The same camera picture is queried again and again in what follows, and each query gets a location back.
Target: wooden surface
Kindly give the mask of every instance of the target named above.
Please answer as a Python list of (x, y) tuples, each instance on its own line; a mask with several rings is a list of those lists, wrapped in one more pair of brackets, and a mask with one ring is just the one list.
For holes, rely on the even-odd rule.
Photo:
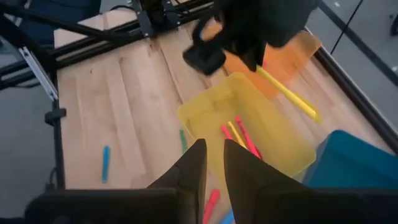
[[(111, 11), (82, 23), (108, 29), (135, 18), (130, 11)], [(205, 78), (183, 61), (182, 52), (191, 44), (186, 29), (191, 27), (58, 71), (60, 107), (67, 109), (61, 125), (68, 189), (146, 187), (182, 155), (178, 106), (226, 76), (220, 70)], [(82, 38), (64, 30), (54, 35), (56, 47)], [(275, 106), (314, 146), (333, 130), (344, 129), (391, 152), (315, 58), (289, 87), (321, 111), (322, 123), (311, 121), (282, 95), (274, 100)], [(102, 184), (105, 145), (111, 148), (111, 161), (108, 183)], [(213, 188), (217, 181), (209, 171), (207, 197)], [(218, 222), (228, 209), (229, 200), (222, 195), (211, 223)]]

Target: black metal frame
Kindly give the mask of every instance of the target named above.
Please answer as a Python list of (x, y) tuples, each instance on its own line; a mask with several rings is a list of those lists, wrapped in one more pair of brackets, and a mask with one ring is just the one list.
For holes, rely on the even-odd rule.
[[(164, 4), (162, 0), (155, 1), (157, 1), (158, 4)], [(199, 19), (208, 10), (211, 10), (210, 8), (212, 7), (212, 5), (212, 0), (192, 0), (174, 6), (174, 9), (171, 8), (170, 10), (170, 8), (168, 8), (167, 10), (169, 12), (171, 11), (179, 14), (179, 20), (177, 21), (177, 23), (175, 23), (174, 26), (170, 26), (169, 24), (166, 29), (163, 27), (154, 30), (154, 33), (151, 35), (157, 35), (162, 32), (167, 32), (168, 30), (175, 29), (182, 24), (186, 24), (190, 21)], [(53, 81), (53, 84), (56, 88), (58, 88), (56, 70), (65, 68), (69, 65), (73, 65), (88, 58), (95, 57), (99, 54), (109, 52), (110, 50), (122, 47), (123, 45), (130, 44), (134, 41), (141, 40), (148, 36), (145, 35), (146, 31), (142, 31), (141, 26), (143, 23), (139, 19), (106, 31), (101, 31), (79, 24), (70, 24), (65, 21), (60, 22), (58, 20), (53, 20), (51, 18), (43, 17), (42, 15), (36, 14), (35, 12), (26, 11), (25, 9), (17, 10), (15, 8), (7, 8), (6, 10), (8, 13), (15, 14), (16, 16), (26, 16), (39, 22), (48, 23), (49, 20), (51, 20), (50, 23), (53, 25), (59, 26), (66, 30), (70, 30), (72, 32), (79, 32), (88, 36), (84, 39), (72, 42), (63, 47), (59, 47), (55, 50), (47, 52), (49, 57), (56, 60), (55, 71), (50, 72), (51, 80)], [(134, 7), (134, 10), (138, 11), (142, 10), (142, 8), (137, 9), (136, 7)], [(2, 4), (0, 4), (0, 12), (1, 11), (4, 11), (4, 9), (2, 8)], [(88, 48), (87, 50), (79, 52), (78, 54), (70, 54), (75, 52), (76, 50), (84, 49), (85, 47), (89, 47), (94, 44), (99, 45), (97, 45), (96, 47)], [(348, 95), (351, 101), (361, 110), (362, 114), (368, 119), (368, 121), (372, 124), (372, 126), (383, 138), (383, 140), (385, 140), (389, 147), (395, 153), (398, 153), (397, 133), (388, 124), (388, 122), (377, 112), (377, 110), (367, 100), (367, 98), (358, 90), (358, 87), (347, 77), (347, 74), (345, 74), (345, 72), (342, 71), (342, 69), (335, 63), (330, 54), (324, 48), (321, 48), (320, 50), (318, 50), (318, 52), (315, 53), (315, 57), (326, 68), (326, 70), (330, 73), (335, 82), (339, 84), (340, 88)], [(24, 61), (13, 63), (11, 65), (0, 68), (0, 90), (15, 87), (17, 85), (20, 85), (21, 83), (34, 79), (35, 76), (32, 72), (25, 72), (20, 75), (5, 78), (6, 75), (10, 73), (20, 72), (25, 68), (28, 68), (28, 66)], [(52, 106), (53, 111), (57, 111), (60, 109), (58, 101), (54, 101)], [(55, 140), (55, 162), (57, 165), (57, 187), (59, 189), (64, 189), (65, 176), (63, 169), (64, 167), (60, 119), (55, 119), (52, 124), (54, 128), (53, 135)]]

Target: blue container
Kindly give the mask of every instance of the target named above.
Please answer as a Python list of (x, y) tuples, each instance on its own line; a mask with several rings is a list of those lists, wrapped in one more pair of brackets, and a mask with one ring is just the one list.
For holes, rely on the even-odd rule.
[(398, 189), (398, 157), (344, 131), (333, 131), (319, 145), (303, 184), (311, 188)]

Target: yellow highlighter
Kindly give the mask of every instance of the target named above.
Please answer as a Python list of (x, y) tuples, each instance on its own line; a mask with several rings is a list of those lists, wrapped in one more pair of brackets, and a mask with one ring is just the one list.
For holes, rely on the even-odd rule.
[(239, 136), (239, 133), (236, 131), (234, 125), (232, 124), (232, 122), (228, 121), (228, 126), (231, 128), (232, 132), (235, 135), (236, 140), (238, 140), (238, 143), (245, 149), (247, 149), (246, 145), (244, 144), (244, 141), (241, 139), (241, 137)]
[(263, 76), (264, 78), (266, 78), (268, 81), (270, 81), (275, 88), (281, 91), (286, 96), (286, 98), (288, 98), (292, 103), (301, 108), (301, 110), (303, 110), (306, 115), (308, 115), (316, 122), (320, 122), (321, 116), (319, 112), (312, 105), (310, 105), (310, 103), (306, 102), (304, 99), (302, 99), (301, 97), (290, 91), (288, 88), (286, 88), (283, 84), (281, 84), (278, 80), (276, 80), (272, 75), (270, 75), (259, 65), (257, 65), (256, 72), (261, 76)]

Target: gray floor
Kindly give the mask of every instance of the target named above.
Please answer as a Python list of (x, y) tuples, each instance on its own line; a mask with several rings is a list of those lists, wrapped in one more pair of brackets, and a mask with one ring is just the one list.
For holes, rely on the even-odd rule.
[[(325, 0), (347, 21), (358, 0)], [(126, 0), (103, 0), (101, 12)], [(398, 38), (388, 35), (388, 15), (398, 13), (396, 0), (365, 0), (350, 26), (390, 66), (398, 65)], [(308, 22), (330, 50), (340, 30), (317, 10)], [(398, 126), (398, 91), (380, 71), (343, 37), (334, 57), (368, 94), (382, 112)], [(0, 54), (0, 66), (16, 59)], [(40, 194), (54, 166), (52, 128), (44, 124), (50, 100), (41, 88), (0, 91), (0, 217), (23, 214), (29, 200)]]

